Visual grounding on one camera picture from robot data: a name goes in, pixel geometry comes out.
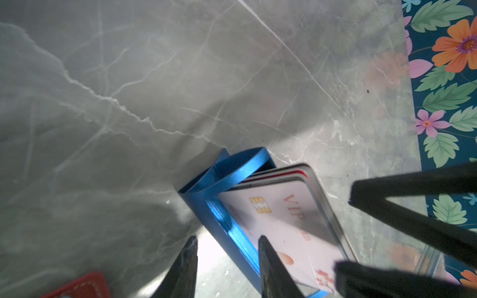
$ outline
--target gray marble table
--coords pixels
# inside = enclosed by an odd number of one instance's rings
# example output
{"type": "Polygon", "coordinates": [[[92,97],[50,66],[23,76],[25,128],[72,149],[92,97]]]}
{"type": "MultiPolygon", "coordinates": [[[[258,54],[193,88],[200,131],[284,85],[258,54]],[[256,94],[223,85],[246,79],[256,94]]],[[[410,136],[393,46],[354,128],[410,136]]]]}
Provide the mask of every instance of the gray marble table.
{"type": "Polygon", "coordinates": [[[400,0],[2,0],[0,79],[2,297],[146,298],[192,234],[196,297],[259,297],[176,193],[221,148],[309,163],[360,262],[420,248],[347,204],[420,170],[400,0]]]}

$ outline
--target card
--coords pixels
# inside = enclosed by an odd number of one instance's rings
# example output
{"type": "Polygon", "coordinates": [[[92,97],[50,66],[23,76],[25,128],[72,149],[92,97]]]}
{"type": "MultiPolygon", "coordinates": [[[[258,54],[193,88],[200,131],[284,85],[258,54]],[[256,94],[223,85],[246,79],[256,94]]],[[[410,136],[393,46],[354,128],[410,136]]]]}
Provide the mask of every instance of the card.
{"type": "Polygon", "coordinates": [[[256,248],[267,236],[297,283],[334,293],[334,263],[347,258],[309,184],[305,172],[288,167],[218,196],[256,248]]]}
{"type": "Polygon", "coordinates": [[[309,165],[302,163],[260,172],[244,180],[233,189],[237,189],[238,187],[245,185],[253,187],[269,184],[276,181],[282,181],[283,179],[287,179],[287,177],[290,176],[299,176],[308,185],[316,205],[321,211],[323,218],[328,222],[328,227],[335,236],[338,247],[342,251],[344,258],[346,260],[356,262],[355,253],[349,244],[348,238],[344,234],[343,229],[336,215],[334,214],[330,203],[328,202],[325,192],[318,181],[318,178],[309,165]]]}

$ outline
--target card holder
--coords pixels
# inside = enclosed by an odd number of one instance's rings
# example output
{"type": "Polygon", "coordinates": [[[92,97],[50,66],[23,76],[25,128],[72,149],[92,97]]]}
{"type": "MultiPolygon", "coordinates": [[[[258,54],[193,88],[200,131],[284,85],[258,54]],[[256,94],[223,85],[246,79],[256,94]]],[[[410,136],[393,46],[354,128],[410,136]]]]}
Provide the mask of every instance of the card holder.
{"type": "MultiPolygon", "coordinates": [[[[256,172],[273,168],[276,168],[275,163],[264,147],[232,156],[224,149],[209,169],[179,190],[179,195],[259,293],[262,290],[258,251],[219,200],[218,194],[256,172]]],[[[326,294],[318,291],[309,297],[320,298],[326,294]]]]}

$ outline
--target pink flower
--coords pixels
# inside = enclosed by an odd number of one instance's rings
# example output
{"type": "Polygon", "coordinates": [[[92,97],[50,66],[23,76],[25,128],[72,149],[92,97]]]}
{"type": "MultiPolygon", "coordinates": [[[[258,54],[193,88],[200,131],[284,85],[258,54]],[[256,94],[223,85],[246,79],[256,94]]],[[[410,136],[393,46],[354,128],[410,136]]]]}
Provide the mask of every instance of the pink flower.
{"type": "Polygon", "coordinates": [[[446,280],[451,284],[460,285],[460,282],[452,274],[446,271],[446,280]]]}
{"type": "Polygon", "coordinates": [[[436,121],[441,119],[443,116],[444,111],[436,111],[429,117],[428,111],[419,110],[417,112],[417,117],[419,117],[421,120],[416,119],[417,134],[422,134],[425,130],[425,133],[431,138],[437,137],[436,128],[448,128],[450,126],[450,123],[447,121],[436,121]]]}
{"type": "MultiPolygon", "coordinates": [[[[412,18],[412,16],[404,17],[404,26],[407,26],[411,22],[412,18]]],[[[411,40],[411,37],[409,37],[409,31],[406,29],[404,30],[404,38],[406,38],[407,55],[409,55],[413,51],[413,41],[411,40]]]]}
{"type": "MultiPolygon", "coordinates": [[[[407,26],[413,17],[408,16],[404,17],[403,23],[404,26],[407,26]]],[[[411,37],[409,36],[409,31],[404,30],[404,38],[406,38],[406,49],[407,49],[407,55],[413,51],[413,41],[411,40],[411,37]]],[[[409,61],[409,75],[411,76],[411,79],[415,79],[420,77],[421,75],[425,74],[428,70],[430,70],[433,67],[433,64],[429,61],[423,60],[423,59],[415,59],[409,61]]]]}

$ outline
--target black prong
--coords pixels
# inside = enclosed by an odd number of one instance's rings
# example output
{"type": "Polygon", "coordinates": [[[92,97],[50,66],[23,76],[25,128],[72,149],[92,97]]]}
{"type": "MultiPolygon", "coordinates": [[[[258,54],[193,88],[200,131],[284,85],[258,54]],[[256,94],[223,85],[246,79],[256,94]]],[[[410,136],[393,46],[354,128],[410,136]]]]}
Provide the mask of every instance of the black prong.
{"type": "Polygon", "coordinates": [[[477,291],[409,272],[379,270],[352,262],[335,266],[336,289],[346,298],[477,297],[477,291]]]}
{"type": "Polygon", "coordinates": [[[262,298],[304,298],[267,237],[259,239],[262,298]]]}
{"type": "Polygon", "coordinates": [[[192,298],[196,291],[196,277],[197,237],[192,236],[151,298],[192,298]]]}
{"type": "Polygon", "coordinates": [[[349,204],[437,250],[477,267],[477,234],[418,214],[388,196],[477,192],[477,163],[356,181],[349,204]]]}

